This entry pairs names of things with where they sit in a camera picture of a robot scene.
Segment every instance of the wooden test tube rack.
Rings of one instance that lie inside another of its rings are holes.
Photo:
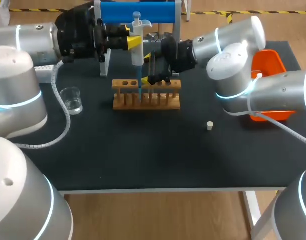
[[[148,90],[158,90],[159,93],[142,93],[139,100],[139,86],[137,80],[114,79],[112,89],[116,90],[114,94],[114,110],[179,110],[181,80],[171,80],[170,84],[165,81],[158,82],[155,85],[143,84],[142,92]],[[172,93],[160,93],[161,90],[167,90]]]

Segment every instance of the orange container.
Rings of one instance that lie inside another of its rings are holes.
[[[252,78],[255,79],[257,74],[263,74],[263,77],[268,77],[276,74],[285,73],[287,70],[279,56],[274,50],[263,50],[255,54],[252,62]],[[276,121],[287,120],[295,111],[263,111],[266,115]],[[258,117],[250,116],[253,121],[265,122],[267,120]]]

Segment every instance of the blue cylinder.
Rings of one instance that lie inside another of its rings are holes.
[[[101,16],[105,24],[128,24],[133,13],[152,24],[175,23],[175,2],[101,2]]]

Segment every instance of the black table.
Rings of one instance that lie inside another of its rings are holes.
[[[269,42],[288,71],[299,64],[287,42]],[[60,191],[124,189],[230,189],[288,186],[306,170],[306,145],[270,123],[226,114],[212,82],[196,68],[180,74],[181,110],[114,111],[112,79],[134,79],[127,52],[112,53],[109,78],[95,60],[60,70],[59,90],[81,90],[84,110],[72,116],[64,140],[41,150],[24,150]],[[51,86],[41,89],[46,126],[15,143],[42,144],[57,138],[65,117]],[[204,124],[214,122],[212,131]],[[306,113],[286,123],[306,137]]]

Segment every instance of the hazard tape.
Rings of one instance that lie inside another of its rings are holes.
[[[216,15],[220,14],[225,16],[226,14],[304,14],[306,11],[193,11],[190,15]]]
[[[220,14],[221,17],[226,17],[227,24],[233,23],[233,14],[226,13],[226,14]]]
[[[41,12],[41,13],[64,13],[68,10],[66,9],[17,9],[10,8],[10,12]],[[220,14],[226,16],[226,14],[306,14],[306,11],[193,11],[190,15],[216,15]]]
[[[67,12],[68,10],[65,9],[34,9],[34,8],[30,8],[30,9],[16,9],[16,8],[10,8],[9,9],[10,12],[12,13],[21,13],[21,12],[41,12],[41,13],[64,13]]]
[[[226,14],[226,21],[227,21],[227,24],[232,24],[233,23],[233,14],[227,13]]]

